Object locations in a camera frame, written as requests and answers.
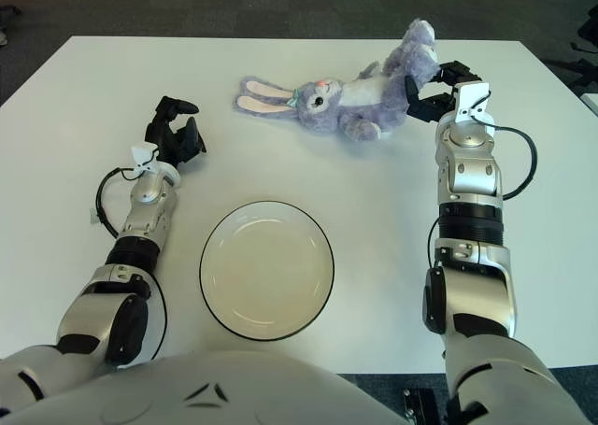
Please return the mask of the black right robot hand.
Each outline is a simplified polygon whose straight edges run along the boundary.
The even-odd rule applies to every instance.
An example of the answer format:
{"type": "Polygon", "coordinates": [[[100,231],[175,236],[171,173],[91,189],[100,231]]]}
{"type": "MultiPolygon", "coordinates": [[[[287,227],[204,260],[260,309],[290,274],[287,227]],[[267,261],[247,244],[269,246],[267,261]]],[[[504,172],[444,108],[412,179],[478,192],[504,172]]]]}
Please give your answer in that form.
{"type": "Polygon", "coordinates": [[[432,82],[444,83],[452,88],[451,93],[439,93],[424,99],[419,98],[419,89],[415,79],[405,77],[407,116],[425,122],[439,122],[440,119],[456,106],[456,86],[458,83],[479,82],[481,78],[472,73],[470,68],[459,61],[443,63],[431,79],[432,82]]]}

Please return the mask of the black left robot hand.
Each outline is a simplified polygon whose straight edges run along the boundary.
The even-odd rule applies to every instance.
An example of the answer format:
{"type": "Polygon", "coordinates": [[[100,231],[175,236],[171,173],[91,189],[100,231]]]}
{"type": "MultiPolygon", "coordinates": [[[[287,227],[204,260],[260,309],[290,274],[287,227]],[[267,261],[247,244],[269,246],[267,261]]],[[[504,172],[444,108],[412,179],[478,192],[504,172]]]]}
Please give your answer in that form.
{"type": "Polygon", "coordinates": [[[145,141],[157,146],[156,160],[175,168],[200,153],[206,153],[205,142],[200,136],[194,114],[199,108],[193,103],[163,96],[155,108],[155,115],[148,125],[145,141]],[[172,130],[170,123],[178,115],[188,115],[185,125],[172,130]]]}

